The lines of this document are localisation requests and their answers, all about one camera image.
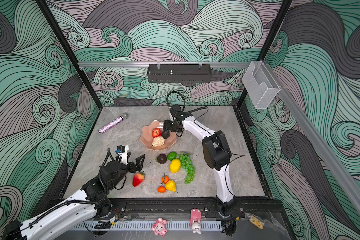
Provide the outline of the red fake strawberry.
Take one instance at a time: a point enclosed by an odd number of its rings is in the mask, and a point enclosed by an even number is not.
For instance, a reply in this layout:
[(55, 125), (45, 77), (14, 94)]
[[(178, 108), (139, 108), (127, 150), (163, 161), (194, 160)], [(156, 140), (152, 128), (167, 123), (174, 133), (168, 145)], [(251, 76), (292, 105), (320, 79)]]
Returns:
[(139, 186), (144, 180), (145, 180), (144, 172), (136, 173), (133, 178), (133, 187)]

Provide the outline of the red fake apple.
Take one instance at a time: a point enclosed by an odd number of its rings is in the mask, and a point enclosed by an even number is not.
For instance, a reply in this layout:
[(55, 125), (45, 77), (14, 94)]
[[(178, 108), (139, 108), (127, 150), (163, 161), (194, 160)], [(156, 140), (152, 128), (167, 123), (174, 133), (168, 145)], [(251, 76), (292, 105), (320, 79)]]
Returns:
[(159, 128), (155, 128), (152, 130), (152, 137), (153, 138), (157, 138), (160, 137), (162, 135), (162, 131)]

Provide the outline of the pink scalloped fruit bowl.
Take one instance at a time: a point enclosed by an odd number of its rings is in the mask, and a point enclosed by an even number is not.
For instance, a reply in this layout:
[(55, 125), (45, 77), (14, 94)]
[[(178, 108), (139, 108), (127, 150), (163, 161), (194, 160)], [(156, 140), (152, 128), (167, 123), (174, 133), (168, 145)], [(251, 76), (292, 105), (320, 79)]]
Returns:
[(161, 151), (166, 150), (173, 146), (177, 141), (177, 135), (173, 132), (170, 132), (170, 136), (165, 140), (165, 143), (159, 147), (153, 147), (152, 142), (154, 138), (152, 137), (152, 131), (156, 128), (163, 130), (164, 123), (154, 120), (149, 126), (143, 127), (142, 136), (140, 138), (141, 142), (150, 150)]

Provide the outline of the beige fake pear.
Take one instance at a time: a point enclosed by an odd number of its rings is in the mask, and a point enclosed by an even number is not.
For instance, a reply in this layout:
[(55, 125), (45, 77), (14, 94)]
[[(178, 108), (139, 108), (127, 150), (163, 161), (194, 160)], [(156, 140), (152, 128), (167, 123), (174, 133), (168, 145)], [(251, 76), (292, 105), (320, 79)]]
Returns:
[(165, 144), (165, 139), (162, 136), (155, 137), (152, 141), (152, 147), (158, 148)]

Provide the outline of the yellow fake lemon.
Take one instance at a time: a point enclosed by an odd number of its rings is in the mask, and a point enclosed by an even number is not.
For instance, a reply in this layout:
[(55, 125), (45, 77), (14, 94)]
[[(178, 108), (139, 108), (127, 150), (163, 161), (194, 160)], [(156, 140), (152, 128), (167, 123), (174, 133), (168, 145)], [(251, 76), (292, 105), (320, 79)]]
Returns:
[(171, 173), (177, 173), (181, 169), (182, 163), (179, 159), (173, 159), (170, 164)]

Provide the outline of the dark fake avocado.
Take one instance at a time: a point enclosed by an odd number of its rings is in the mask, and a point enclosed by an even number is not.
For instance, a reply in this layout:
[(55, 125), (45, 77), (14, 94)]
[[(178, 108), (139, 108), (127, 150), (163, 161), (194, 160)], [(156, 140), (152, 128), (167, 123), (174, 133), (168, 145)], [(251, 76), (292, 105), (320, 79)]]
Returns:
[(171, 132), (169, 130), (163, 130), (162, 131), (162, 137), (164, 139), (168, 139), (170, 137)]

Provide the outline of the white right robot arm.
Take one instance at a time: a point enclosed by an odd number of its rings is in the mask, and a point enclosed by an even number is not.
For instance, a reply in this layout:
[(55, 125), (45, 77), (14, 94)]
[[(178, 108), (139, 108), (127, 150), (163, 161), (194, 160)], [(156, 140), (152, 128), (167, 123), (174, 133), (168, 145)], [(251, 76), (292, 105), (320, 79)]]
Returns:
[(224, 217), (231, 215), (236, 203), (236, 196), (232, 191), (230, 180), (230, 162), (233, 154), (226, 135), (222, 131), (209, 129), (193, 116), (193, 112), (207, 110), (208, 107), (200, 107), (191, 111), (185, 111), (185, 107), (178, 104), (168, 107), (171, 118), (163, 123), (164, 139), (167, 139), (170, 133), (182, 134), (183, 131), (188, 131), (201, 141), (204, 160), (214, 171), (218, 211)]

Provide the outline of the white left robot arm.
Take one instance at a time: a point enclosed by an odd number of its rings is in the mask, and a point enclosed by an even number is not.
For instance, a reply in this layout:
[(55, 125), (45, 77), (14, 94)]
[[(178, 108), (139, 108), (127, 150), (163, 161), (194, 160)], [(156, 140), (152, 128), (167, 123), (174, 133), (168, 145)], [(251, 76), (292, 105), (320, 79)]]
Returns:
[(69, 198), (49, 210), (23, 222), (15, 220), (8, 224), (2, 240), (53, 240), (74, 226), (88, 219), (99, 218), (95, 229), (108, 230), (120, 218), (107, 197), (110, 191), (118, 190), (120, 182), (126, 182), (128, 173), (138, 173), (143, 169), (145, 155), (129, 162), (128, 146), (118, 146), (117, 156), (107, 150), (98, 174)]

